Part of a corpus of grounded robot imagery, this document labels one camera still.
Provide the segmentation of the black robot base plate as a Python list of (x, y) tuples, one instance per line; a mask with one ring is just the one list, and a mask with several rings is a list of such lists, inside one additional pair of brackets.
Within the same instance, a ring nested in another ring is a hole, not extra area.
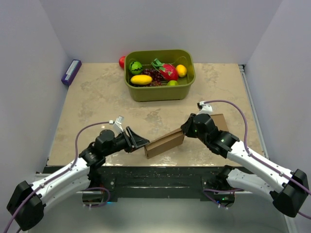
[(225, 180), (231, 171), (250, 174), (245, 168), (232, 166), (102, 166), (70, 181), (61, 191), (71, 194), (89, 187), (103, 187), (103, 196), (111, 202), (120, 198), (215, 199), (218, 204), (228, 207), (234, 203), (237, 191)]

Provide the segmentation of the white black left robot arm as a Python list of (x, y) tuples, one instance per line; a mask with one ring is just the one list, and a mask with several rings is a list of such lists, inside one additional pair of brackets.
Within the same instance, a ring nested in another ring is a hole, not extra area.
[(20, 230), (27, 231), (38, 224), (48, 209), (78, 191), (96, 190), (101, 179), (96, 176), (106, 157), (124, 150), (132, 153), (149, 143), (126, 127), (115, 135), (112, 130), (102, 130), (96, 139), (68, 165), (49, 176), (33, 182), (20, 182), (7, 204), (11, 214), (4, 232), (15, 221)]

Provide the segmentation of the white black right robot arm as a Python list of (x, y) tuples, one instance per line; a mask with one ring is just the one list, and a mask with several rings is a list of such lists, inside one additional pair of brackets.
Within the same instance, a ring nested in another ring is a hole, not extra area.
[(243, 141), (219, 130), (208, 114), (191, 114), (181, 126), (186, 137), (199, 139), (212, 153), (236, 162), (250, 171), (228, 168), (216, 179), (219, 189), (233, 187), (267, 198), (288, 217), (296, 217), (310, 194), (308, 178), (300, 169), (292, 171), (249, 149)]

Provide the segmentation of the brown cardboard box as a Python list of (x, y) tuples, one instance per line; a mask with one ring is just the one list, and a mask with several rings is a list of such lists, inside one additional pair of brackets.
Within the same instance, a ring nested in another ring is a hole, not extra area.
[(180, 128), (163, 135), (149, 144), (144, 146), (145, 156), (147, 159), (151, 159), (157, 155), (160, 155), (166, 151), (169, 151), (181, 144), (184, 141), (184, 134)]

